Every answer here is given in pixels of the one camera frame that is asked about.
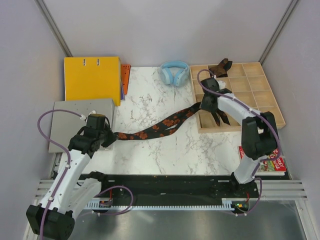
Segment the black orange floral tie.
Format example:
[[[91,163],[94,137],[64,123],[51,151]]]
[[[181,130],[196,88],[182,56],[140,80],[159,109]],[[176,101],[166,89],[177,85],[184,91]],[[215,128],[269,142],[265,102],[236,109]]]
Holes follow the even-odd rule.
[[[173,135],[187,119],[201,109],[200,105],[201,103],[197,102],[190,107],[173,113],[144,130],[135,133],[115,132],[114,134],[117,136],[117,139],[121,141],[149,140]]]

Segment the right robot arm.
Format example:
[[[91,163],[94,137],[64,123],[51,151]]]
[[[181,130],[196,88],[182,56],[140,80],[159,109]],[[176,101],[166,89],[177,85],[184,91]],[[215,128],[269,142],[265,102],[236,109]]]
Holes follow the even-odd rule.
[[[212,114],[226,113],[241,126],[241,147],[244,156],[231,174],[229,191],[235,197],[247,191],[247,183],[253,181],[260,163],[274,150],[281,153],[275,116],[272,112],[260,112],[239,100],[229,89],[220,89],[215,78],[198,81],[204,92],[200,108]]]

